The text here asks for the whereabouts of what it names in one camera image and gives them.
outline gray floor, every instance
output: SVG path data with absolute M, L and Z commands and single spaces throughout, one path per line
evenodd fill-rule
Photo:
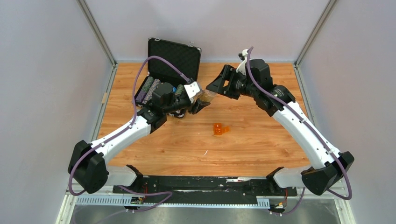
M 288 200 L 291 209 L 296 200 Z M 76 206 L 71 224 L 340 224 L 333 200 L 306 199 L 293 214 L 276 217 L 259 209 L 159 207 L 142 213 L 122 212 L 118 206 Z

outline metal frame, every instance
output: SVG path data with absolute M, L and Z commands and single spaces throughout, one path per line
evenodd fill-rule
M 98 119 L 97 122 L 95 124 L 94 130 L 92 132 L 92 140 L 96 139 L 99 133 L 99 129 L 100 129 L 100 125 L 103 119 L 103 115 L 104 115 L 104 111 L 106 109 L 106 105 L 110 96 L 110 91 L 113 85 L 113 81 L 114 81 L 114 77 L 115 77 L 115 73 L 117 71 L 118 68 L 118 63 L 123 63 L 123 62 L 132 62 L 132 61 L 116 61 L 114 56 L 112 55 L 110 48 L 108 47 L 102 33 L 100 32 L 94 17 L 91 14 L 91 11 L 89 10 L 89 7 L 86 3 L 85 0 L 76 0 L 84 15 L 86 16 L 93 32 L 95 33 L 101 47 L 103 48 L 103 51 L 105 52 L 107 58 L 109 59 L 110 63 L 113 65 L 113 70 L 112 73 L 109 77 L 108 83 L 107 83 L 107 87 L 106 87 L 106 91 L 104 93 L 103 96 L 103 100 L 102 100 L 102 105 L 99 111 L 99 115 L 98 115 Z M 312 114 L 312 110 L 311 110 L 311 105 L 310 105 L 310 101 L 308 96 L 306 95 L 305 89 L 304 89 L 304 79 L 303 79 L 303 75 L 301 73 L 301 70 L 299 68 L 299 65 L 301 64 L 301 62 L 303 61 L 305 55 L 307 54 L 309 48 L 311 47 L 312 43 L 314 42 L 317 34 L 319 33 L 319 31 L 321 30 L 321 28 L 323 27 L 326 19 L 328 18 L 329 14 L 331 13 L 332 9 L 334 8 L 335 4 L 338 2 L 338 0 L 329 0 L 329 2 L 327 3 L 324 11 L 322 12 L 320 18 L 318 19 L 318 22 L 316 23 L 314 29 L 312 30 L 310 36 L 308 37 L 304 47 L 302 48 L 300 54 L 298 55 L 298 58 L 296 61 L 292 62 L 294 63 L 294 71 L 296 74 L 296 78 L 301 90 L 301 94 L 303 96 L 303 101 L 305 104 L 305 108 L 307 111 L 307 115 L 308 118 L 310 119 L 310 121 L 315 124 L 315 116 Z M 82 190 L 81 186 L 78 184 L 73 184 L 74 189 L 76 190 Z M 345 188 L 345 183 L 343 181 L 339 181 L 337 182 L 332 189 L 340 194 L 345 194 L 346 188 Z M 88 195 L 86 193 L 84 193 L 81 198 L 96 198 L 96 199 L 101 199 L 99 201 L 95 201 L 95 203 L 97 205 L 102 204 L 102 205 L 108 205 L 109 201 L 106 201 L 105 199 L 111 199 L 114 197 L 124 197 L 124 195 L 120 195 L 120 194 L 114 194 L 112 192 L 113 188 L 112 187 L 103 187 L 101 190 L 99 190 L 97 193 L 93 194 L 93 195 Z M 297 188 L 297 193 L 300 195 L 302 192 L 302 188 Z M 265 200 L 269 200 L 269 199 L 280 199 L 283 197 L 278 197 L 278 196 L 268 196 L 268 197 L 262 197 L 262 199 Z M 326 192 L 321 196 L 317 196 L 312 194 L 310 191 L 305 191 L 305 196 L 304 199 L 334 199 L 334 202 L 337 206 L 337 211 L 338 211 L 338 215 L 340 218 L 340 221 L 342 224 L 355 224 L 355 220 L 354 220 L 354 216 L 352 214 L 350 205 L 349 205 L 349 201 L 344 201 L 344 200 L 340 200 L 337 199 L 337 197 L 335 197 L 334 195 Z M 87 200 L 78 200 L 78 197 L 72 196 L 69 194 L 69 192 L 66 192 L 65 197 L 64 197 L 64 201 L 62 203 L 62 207 L 59 211 L 59 215 L 57 218 L 57 224 L 68 224 L 71 220 L 72 214 L 73 214 L 73 209 L 74 206 L 76 204 L 80 204 L 80 203 L 84 203 Z M 210 208 L 218 208 L 218 207 L 222 207 L 222 205 L 184 205 L 184 204 L 164 204 L 164 207 L 183 207 L 183 206 L 193 206 L 193 207 L 210 207 Z

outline wooden table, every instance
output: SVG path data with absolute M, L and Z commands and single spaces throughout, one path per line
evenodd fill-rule
M 203 88 L 223 65 L 200 65 L 198 81 Z M 140 66 L 140 63 L 118 66 L 99 137 L 131 119 L 132 86 Z M 274 83 L 286 86 L 305 110 L 292 64 L 273 63 L 270 70 Z M 139 85 L 146 74 L 145 69 Z M 231 130 L 214 136 L 213 123 L 230 126 Z M 289 133 L 259 109 L 252 98 L 241 96 L 234 100 L 218 95 L 196 115 L 187 114 L 184 119 L 168 116 L 162 127 L 110 161 L 113 166 L 127 164 L 144 175 L 266 176 L 279 166 L 299 167 L 309 161 Z

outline metal corner post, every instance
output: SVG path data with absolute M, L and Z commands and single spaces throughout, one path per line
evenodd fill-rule
M 324 25 L 327 17 L 331 13 L 331 11 L 334 8 L 334 6 L 337 3 L 337 1 L 338 0 L 329 0 L 329 2 L 327 3 L 325 9 L 323 10 L 322 14 L 319 17 L 318 22 L 316 23 L 315 27 L 313 28 L 310 36 L 308 37 L 307 41 L 305 42 L 305 45 L 304 45 L 303 49 L 301 50 L 300 54 L 297 57 L 297 60 L 294 63 L 296 67 L 298 67 L 301 64 L 301 62 L 304 59 L 308 49 L 312 45 L 313 41 L 315 40 L 317 34 L 319 33 L 320 29 Z
M 91 26 L 96 38 L 99 41 L 99 44 L 101 45 L 103 51 L 105 52 L 107 58 L 109 59 L 110 63 L 113 65 L 113 67 L 116 65 L 116 60 L 113 56 L 113 54 L 111 53 L 111 50 L 109 48 L 109 46 L 107 45 L 102 33 L 99 30 L 98 25 L 96 24 L 96 21 L 91 13 L 91 11 L 89 10 L 89 7 L 86 3 L 85 0 L 76 0 L 77 3 L 80 5 L 81 10 L 83 11 L 89 25 Z

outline open case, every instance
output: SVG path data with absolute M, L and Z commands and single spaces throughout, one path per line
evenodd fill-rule
M 151 37 L 148 39 L 148 57 L 150 56 L 164 58 L 194 81 L 198 78 L 201 48 Z M 147 99 L 151 98 L 152 91 L 150 91 L 150 88 L 152 90 L 155 89 L 155 84 L 170 83 L 174 86 L 174 92 L 176 92 L 179 85 L 186 84 L 186 81 L 179 74 L 160 60 L 154 59 L 148 61 L 147 70 L 148 75 L 135 94 L 135 101 L 138 106 L 145 105 Z M 171 115 L 177 118 L 183 118 L 185 114 L 186 109 L 177 111 Z

